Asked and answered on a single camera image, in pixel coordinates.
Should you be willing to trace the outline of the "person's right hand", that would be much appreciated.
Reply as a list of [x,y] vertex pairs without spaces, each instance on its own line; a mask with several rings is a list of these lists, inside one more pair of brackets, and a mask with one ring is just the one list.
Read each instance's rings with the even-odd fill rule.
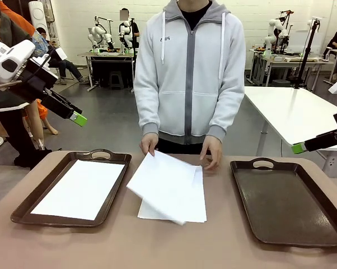
[[157,144],[158,144],[158,134],[147,133],[141,139],[140,148],[145,155],[150,154],[154,156],[155,147],[157,146]]

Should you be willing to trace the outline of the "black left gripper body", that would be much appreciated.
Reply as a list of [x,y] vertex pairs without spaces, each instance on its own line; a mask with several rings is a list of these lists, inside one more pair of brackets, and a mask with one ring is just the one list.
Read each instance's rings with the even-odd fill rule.
[[46,63],[43,66],[42,64],[40,58],[28,59],[17,76],[17,84],[8,87],[7,90],[24,100],[59,100],[58,94],[52,90],[58,76],[46,66]]

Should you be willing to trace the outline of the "person's left hand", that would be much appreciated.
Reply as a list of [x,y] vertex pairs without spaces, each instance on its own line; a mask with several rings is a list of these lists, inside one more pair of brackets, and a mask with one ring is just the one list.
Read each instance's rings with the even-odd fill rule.
[[221,163],[222,158],[222,143],[219,139],[213,136],[206,136],[203,142],[203,147],[200,153],[200,160],[204,161],[207,158],[207,153],[210,152],[210,158],[203,164],[205,170],[213,170]]

